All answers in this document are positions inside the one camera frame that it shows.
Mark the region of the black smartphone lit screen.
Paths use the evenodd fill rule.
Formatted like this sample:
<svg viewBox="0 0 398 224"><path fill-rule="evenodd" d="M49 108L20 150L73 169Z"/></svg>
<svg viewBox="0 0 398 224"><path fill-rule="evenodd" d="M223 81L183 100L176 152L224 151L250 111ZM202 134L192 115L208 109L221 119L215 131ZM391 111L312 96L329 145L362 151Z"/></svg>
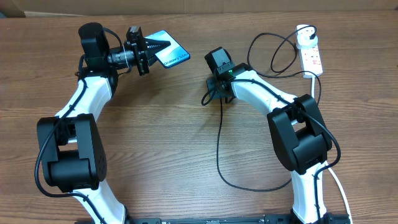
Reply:
<svg viewBox="0 0 398 224"><path fill-rule="evenodd" d="M160 30L145 38L168 40L171 43L170 46L157 52L153 57L149 57L151 60L149 65L159 61L164 68L171 68L190 59L190 54L166 30Z"/></svg>

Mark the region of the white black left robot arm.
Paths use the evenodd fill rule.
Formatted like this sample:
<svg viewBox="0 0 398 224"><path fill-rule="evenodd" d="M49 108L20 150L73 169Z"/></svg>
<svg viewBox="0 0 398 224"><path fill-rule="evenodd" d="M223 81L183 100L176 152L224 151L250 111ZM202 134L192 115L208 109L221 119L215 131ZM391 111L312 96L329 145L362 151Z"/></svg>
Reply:
<svg viewBox="0 0 398 224"><path fill-rule="evenodd" d="M132 223L106 181L107 160L96 120L114 96L120 69L129 73L137 67L140 75L149 73L177 43L164 30L144 37L140 27L132 26L126 41L111 48L106 38L110 32L97 22L79 28L84 54L76 73L78 88L61 111L37 123L40 151L34 179L47 197L79 200L93 223Z"/></svg>

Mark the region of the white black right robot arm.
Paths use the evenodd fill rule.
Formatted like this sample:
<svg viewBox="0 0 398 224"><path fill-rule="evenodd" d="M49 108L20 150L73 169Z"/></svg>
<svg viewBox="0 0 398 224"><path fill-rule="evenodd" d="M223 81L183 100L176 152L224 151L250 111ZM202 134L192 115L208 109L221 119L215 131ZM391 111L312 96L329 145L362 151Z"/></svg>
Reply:
<svg viewBox="0 0 398 224"><path fill-rule="evenodd" d="M300 223L324 223L322 172L328 168L332 136L315 99L278 90L249 65L235 65L222 47L206 54L205 61L213 74L214 93L243 100L266 116L274 152L291 174L295 218Z"/></svg>

